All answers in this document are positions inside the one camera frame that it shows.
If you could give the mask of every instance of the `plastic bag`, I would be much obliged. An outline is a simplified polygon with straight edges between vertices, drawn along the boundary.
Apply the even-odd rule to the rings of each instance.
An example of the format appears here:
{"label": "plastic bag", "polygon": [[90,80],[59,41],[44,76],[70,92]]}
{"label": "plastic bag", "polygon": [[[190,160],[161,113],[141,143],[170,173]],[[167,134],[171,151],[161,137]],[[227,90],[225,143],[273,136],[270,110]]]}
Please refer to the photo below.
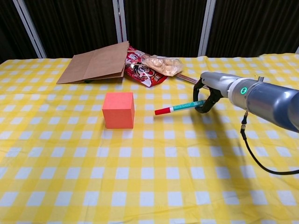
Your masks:
{"label": "plastic bag", "polygon": [[129,46],[125,72],[137,82],[140,82],[147,87],[151,87],[162,83],[167,76],[164,76],[148,66],[143,65],[142,60],[148,57],[148,54]]}
{"label": "plastic bag", "polygon": [[172,57],[150,56],[143,59],[142,64],[165,76],[174,76],[183,70],[181,61]]}

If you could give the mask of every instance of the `yellow checkered tablecloth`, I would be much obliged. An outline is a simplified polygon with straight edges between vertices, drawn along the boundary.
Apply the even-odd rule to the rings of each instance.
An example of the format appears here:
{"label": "yellow checkered tablecloth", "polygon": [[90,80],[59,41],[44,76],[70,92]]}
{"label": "yellow checkered tablecloth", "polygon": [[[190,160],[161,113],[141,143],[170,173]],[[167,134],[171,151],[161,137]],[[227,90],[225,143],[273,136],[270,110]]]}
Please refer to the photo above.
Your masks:
{"label": "yellow checkered tablecloth", "polygon": [[[295,54],[182,61],[196,79],[218,71],[299,88]],[[244,111],[228,99],[207,114],[154,117],[154,109],[192,101],[193,85],[175,77],[153,88],[126,78],[56,85],[69,62],[0,66],[2,223],[299,223],[299,175],[255,164],[239,135]],[[134,93],[134,129],[105,129],[108,91]],[[250,114],[247,137],[267,167],[299,168],[298,134]]]}

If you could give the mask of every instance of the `red and white packaging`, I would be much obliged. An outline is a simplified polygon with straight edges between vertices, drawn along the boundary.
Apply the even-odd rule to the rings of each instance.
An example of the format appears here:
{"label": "red and white packaging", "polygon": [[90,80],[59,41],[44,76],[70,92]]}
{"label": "red and white packaging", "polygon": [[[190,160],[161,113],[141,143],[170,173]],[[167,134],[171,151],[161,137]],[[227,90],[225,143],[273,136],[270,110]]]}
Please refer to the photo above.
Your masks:
{"label": "red and white packaging", "polygon": [[150,57],[150,55],[129,46],[125,72],[137,82],[140,82],[147,87],[152,87],[162,83],[167,76],[141,64],[142,60],[148,57]]}

